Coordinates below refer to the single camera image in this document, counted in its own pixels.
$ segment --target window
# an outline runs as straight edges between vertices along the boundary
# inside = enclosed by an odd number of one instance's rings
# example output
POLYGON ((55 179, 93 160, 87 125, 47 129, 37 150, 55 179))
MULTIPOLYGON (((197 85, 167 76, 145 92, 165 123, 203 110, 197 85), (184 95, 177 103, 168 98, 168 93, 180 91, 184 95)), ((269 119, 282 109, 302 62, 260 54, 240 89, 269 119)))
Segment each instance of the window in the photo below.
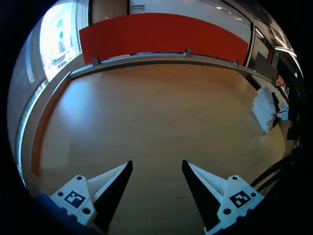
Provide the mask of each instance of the window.
POLYGON ((66 2, 50 8, 40 30, 40 54, 49 81, 80 54, 76 32, 76 3, 66 2))

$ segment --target orange object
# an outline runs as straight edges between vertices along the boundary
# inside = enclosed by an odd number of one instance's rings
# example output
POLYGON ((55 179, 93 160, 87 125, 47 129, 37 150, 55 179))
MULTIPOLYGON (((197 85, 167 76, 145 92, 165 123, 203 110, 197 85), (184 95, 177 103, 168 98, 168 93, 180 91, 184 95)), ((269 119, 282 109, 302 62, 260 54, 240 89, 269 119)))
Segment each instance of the orange object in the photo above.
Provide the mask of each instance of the orange object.
POLYGON ((285 81, 282 79, 282 77, 280 75, 278 75, 278 81, 279 81, 279 84, 282 85, 285 83, 285 81))
POLYGON ((85 63, 139 52, 185 52, 237 61, 243 65, 248 43, 214 24, 164 13, 120 16, 79 31, 85 63))

